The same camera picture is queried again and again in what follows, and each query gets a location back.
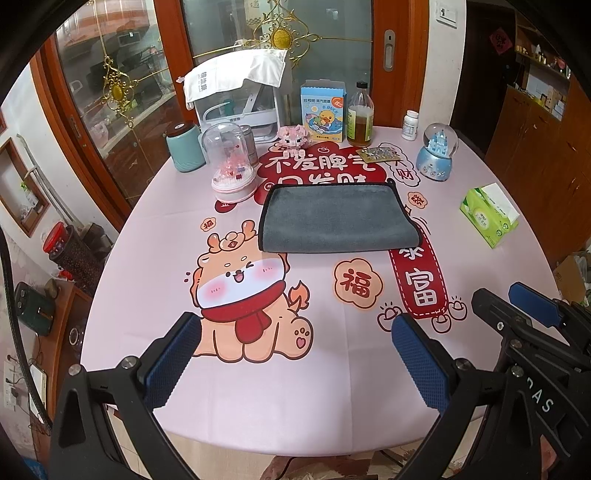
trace glass door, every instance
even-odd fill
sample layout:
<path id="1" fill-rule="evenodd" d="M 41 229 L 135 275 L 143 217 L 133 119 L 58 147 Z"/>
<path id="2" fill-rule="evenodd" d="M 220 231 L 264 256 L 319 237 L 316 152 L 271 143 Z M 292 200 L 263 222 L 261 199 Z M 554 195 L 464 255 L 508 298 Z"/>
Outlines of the glass door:
<path id="1" fill-rule="evenodd" d="M 197 65 L 240 48 L 288 50 L 293 86 L 291 124 L 300 124 L 300 86 L 306 80 L 343 81 L 348 92 L 371 84 L 372 0 L 181 0 Z"/>
<path id="2" fill-rule="evenodd" d="M 166 129 L 183 121 L 154 0 L 90 0 L 56 31 L 56 46 L 74 133 L 85 142 L 84 125 L 133 207 L 169 157 Z"/>

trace blue snow globe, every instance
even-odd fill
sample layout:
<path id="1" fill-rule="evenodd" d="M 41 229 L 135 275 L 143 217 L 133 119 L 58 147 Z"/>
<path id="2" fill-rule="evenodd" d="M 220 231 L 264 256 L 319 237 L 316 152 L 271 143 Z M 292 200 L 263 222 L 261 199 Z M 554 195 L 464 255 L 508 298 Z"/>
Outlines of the blue snow globe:
<path id="1" fill-rule="evenodd" d="M 447 180 L 452 171 L 452 155 L 459 145 L 453 128 L 445 124 L 429 125 L 423 134 L 423 144 L 417 156 L 417 170 L 428 179 Z"/>

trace small jar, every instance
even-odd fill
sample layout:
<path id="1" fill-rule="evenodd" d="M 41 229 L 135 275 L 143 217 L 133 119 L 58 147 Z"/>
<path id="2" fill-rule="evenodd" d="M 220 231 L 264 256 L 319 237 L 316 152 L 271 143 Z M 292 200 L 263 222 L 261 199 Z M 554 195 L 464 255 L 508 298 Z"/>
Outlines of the small jar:
<path id="1" fill-rule="evenodd" d="M 418 112 L 407 110 L 402 123 L 402 138 L 405 140 L 414 140 L 417 137 L 418 130 Z"/>

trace green tissue box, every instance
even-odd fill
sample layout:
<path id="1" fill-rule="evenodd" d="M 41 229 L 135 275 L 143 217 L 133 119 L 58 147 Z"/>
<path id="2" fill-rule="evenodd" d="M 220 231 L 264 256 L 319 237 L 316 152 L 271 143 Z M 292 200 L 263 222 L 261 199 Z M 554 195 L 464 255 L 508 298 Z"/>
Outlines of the green tissue box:
<path id="1" fill-rule="evenodd" d="M 491 248 L 518 225 L 519 212 L 496 183 L 469 190 L 460 210 Z"/>

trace pink block figure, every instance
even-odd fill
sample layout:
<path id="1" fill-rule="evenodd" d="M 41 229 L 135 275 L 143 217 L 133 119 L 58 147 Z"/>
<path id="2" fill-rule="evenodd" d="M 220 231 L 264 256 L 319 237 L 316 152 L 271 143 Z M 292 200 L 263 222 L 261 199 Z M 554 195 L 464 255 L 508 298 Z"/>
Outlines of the pink block figure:
<path id="1" fill-rule="evenodd" d="M 281 127 L 278 132 L 280 147 L 287 147 L 283 152 L 284 158 L 304 157 L 304 149 L 310 145 L 310 133 L 302 125 L 295 127 Z"/>

